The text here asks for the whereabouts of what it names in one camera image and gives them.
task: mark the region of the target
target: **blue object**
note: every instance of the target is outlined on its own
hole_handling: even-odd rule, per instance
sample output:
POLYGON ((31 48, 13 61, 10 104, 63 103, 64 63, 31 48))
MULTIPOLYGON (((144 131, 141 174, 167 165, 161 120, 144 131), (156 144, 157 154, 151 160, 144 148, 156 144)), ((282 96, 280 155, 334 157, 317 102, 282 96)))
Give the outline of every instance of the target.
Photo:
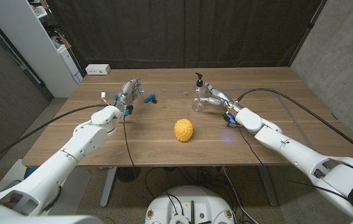
POLYGON ((144 100, 144 103, 150 102, 154 97, 156 97, 156 95, 154 95, 154 94, 149 96, 147 99, 144 100))
POLYGON ((235 117, 233 115, 230 115, 230 121, 227 123, 228 127, 230 127, 230 124, 236 124, 236 121, 234 119, 235 117))
POLYGON ((36 169, 38 169, 38 168, 29 168, 28 172, 27 172, 27 177, 30 176, 36 169))

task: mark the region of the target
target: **blue clip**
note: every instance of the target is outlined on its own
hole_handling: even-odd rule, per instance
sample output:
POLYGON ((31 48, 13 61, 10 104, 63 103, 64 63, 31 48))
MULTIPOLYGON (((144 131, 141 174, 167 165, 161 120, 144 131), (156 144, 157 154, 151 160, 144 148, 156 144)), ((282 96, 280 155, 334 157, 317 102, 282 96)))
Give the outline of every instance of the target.
POLYGON ((147 99, 145 99, 144 100, 144 103, 148 103, 148 102, 150 102, 153 98, 155 98, 156 97, 156 95, 151 95, 151 96, 149 96, 147 99))
POLYGON ((230 121, 227 123, 227 126, 230 127, 230 124, 236 124, 236 121, 234 120, 235 117, 233 115, 231 115, 230 121))

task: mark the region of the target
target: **table leg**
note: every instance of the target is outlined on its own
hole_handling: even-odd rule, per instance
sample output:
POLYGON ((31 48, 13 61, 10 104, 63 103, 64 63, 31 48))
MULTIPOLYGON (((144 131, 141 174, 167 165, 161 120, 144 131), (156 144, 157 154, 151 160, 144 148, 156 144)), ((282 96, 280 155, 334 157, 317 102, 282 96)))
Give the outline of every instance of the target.
POLYGON ((101 195, 100 206, 102 208, 108 205, 110 201, 111 190, 115 183, 116 167, 107 171, 106 183, 104 184, 103 193, 101 195))
POLYGON ((269 172, 263 166, 258 166, 259 176, 261 177, 263 188, 265 188, 266 195, 268 196, 269 205, 272 207, 277 207, 278 202, 271 183, 269 172))

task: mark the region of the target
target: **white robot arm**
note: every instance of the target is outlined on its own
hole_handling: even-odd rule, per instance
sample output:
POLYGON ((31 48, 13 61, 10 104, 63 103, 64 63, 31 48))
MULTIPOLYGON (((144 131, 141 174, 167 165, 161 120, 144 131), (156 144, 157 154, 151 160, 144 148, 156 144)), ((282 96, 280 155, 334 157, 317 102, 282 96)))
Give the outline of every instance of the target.
POLYGON ((140 79, 126 82, 114 105, 106 106, 94 113, 91 120, 79 124, 71 139, 35 172, 20 184, 0 193, 0 203, 14 194, 22 197, 12 208, 0 204, 0 216, 37 216, 45 210, 55 201, 60 184, 78 162, 114 134, 115 124, 119 122, 121 115, 131 113, 133 100, 142 93, 140 79))
POLYGON ((333 205, 345 214, 353 217, 353 158, 331 157, 317 153, 313 149, 282 134, 280 127, 267 121, 248 108, 243 108, 232 101, 225 93, 204 82, 207 92, 215 99, 206 100, 209 103, 220 100, 228 111, 224 118, 237 126, 244 126, 255 135, 265 147, 283 155, 294 166, 301 170, 311 180, 313 185, 333 191, 340 196, 318 189, 333 205))

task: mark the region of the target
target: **black curtain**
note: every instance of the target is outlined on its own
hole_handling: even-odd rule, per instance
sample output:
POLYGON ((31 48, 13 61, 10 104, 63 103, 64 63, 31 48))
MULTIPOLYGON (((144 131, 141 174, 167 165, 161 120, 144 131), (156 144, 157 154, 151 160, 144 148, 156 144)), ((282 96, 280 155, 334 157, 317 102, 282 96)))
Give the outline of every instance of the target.
POLYGON ((48 0, 84 68, 287 66, 321 0, 48 0))

